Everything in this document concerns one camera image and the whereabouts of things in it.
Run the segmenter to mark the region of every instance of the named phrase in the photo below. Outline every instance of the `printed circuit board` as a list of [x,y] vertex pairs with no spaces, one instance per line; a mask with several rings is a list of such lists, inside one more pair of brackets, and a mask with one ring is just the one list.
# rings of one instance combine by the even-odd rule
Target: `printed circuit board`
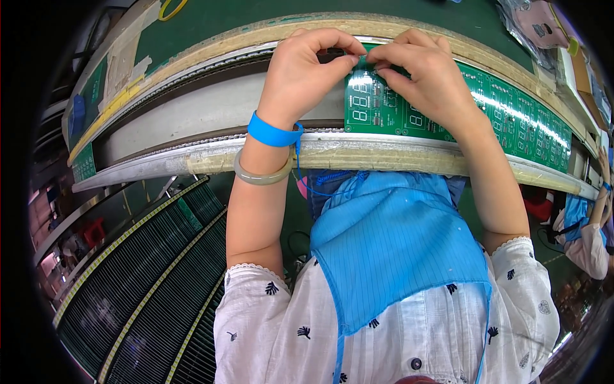
[[[367,51],[376,47],[364,46]],[[567,173],[572,132],[557,115],[513,85],[473,66],[457,65],[506,154]],[[346,77],[345,84],[347,132],[455,141],[445,128],[392,91],[364,57]]]

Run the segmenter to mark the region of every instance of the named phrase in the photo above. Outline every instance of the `factory floor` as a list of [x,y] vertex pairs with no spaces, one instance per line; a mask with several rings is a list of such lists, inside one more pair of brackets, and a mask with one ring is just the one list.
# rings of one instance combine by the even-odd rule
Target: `factory floor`
[[[226,172],[211,176],[209,187],[217,195],[222,204],[228,204],[230,190],[234,180],[233,172]],[[475,204],[473,202],[473,192],[468,182],[459,201],[460,215],[467,221],[467,224],[478,241],[482,236],[480,218],[478,217]],[[309,239],[300,232],[309,233],[313,221],[307,212],[307,201],[298,191],[295,179],[290,178],[286,196],[286,215],[284,225],[281,230],[281,247],[284,255],[284,266],[292,274],[293,262],[297,256],[306,254],[309,251]],[[535,258],[539,260],[550,274],[552,285],[552,295],[555,296],[559,289],[568,283],[581,270],[560,251],[560,248],[549,244],[546,240],[544,231],[538,231],[540,224],[538,220],[529,217],[531,229],[531,239],[535,248]]]

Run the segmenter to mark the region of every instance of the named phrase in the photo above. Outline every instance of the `blue anti-static apron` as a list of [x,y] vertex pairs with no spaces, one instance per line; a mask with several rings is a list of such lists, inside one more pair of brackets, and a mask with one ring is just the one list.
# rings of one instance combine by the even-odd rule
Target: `blue anti-static apron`
[[[567,194],[567,200],[565,201],[565,216],[563,219],[563,226],[569,228],[572,225],[580,222],[580,225],[567,233],[565,233],[565,242],[574,241],[582,237],[580,229],[588,224],[590,218],[586,217],[588,212],[588,200],[576,195]],[[606,238],[604,231],[599,229],[601,233],[601,239],[606,244]]]
[[[338,324],[333,384],[339,383],[345,337],[388,306],[452,283],[492,286],[486,259],[452,207],[442,176],[372,172],[344,182],[311,230],[311,252],[322,266]],[[487,337],[484,324],[484,345]],[[478,370],[481,375],[484,354]]]

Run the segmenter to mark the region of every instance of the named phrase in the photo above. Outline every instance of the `blue anti-static wrist strap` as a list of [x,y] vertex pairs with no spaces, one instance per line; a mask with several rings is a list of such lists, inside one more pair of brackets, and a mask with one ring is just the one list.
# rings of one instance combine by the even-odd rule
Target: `blue anti-static wrist strap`
[[295,125],[298,127],[297,131],[284,131],[275,128],[260,120],[254,111],[252,120],[250,120],[247,126],[247,132],[254,139],[271,147],[287,147],[296,144],[297,148],[300,148],[303,126],[298,122]]

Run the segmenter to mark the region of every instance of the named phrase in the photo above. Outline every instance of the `jade bangle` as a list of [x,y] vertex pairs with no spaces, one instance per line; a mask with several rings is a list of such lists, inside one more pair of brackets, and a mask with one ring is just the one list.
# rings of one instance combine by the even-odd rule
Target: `jade bangle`
[[241,161],[241,151],[243,151],[243,149],[240,149],[235,156],[235,164],[233,165],[233,168],[235,169],[235,173],[239,179],[248,184],[253,184],[255,186],[269,186],[285,179],[292,170],[292,151],[290,151],[290,154],[288,155],[286,165],[284,165],[284,167],[279,171],[271,174],[253,174],[241,168],[241,164],[239,163]]

